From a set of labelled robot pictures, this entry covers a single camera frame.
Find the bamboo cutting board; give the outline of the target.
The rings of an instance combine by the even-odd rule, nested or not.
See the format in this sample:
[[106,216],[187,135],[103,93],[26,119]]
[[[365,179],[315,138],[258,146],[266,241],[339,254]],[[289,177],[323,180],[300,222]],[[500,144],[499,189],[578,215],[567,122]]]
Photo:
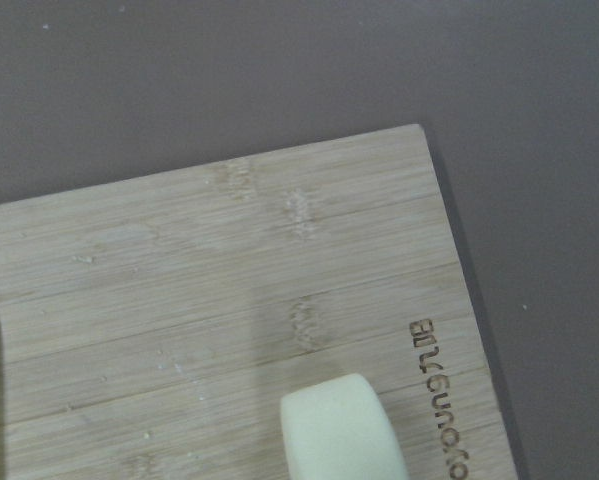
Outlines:
[[349,373],[412,478],[516,477],[419,125],[0,205],[0,479],[284,479]]

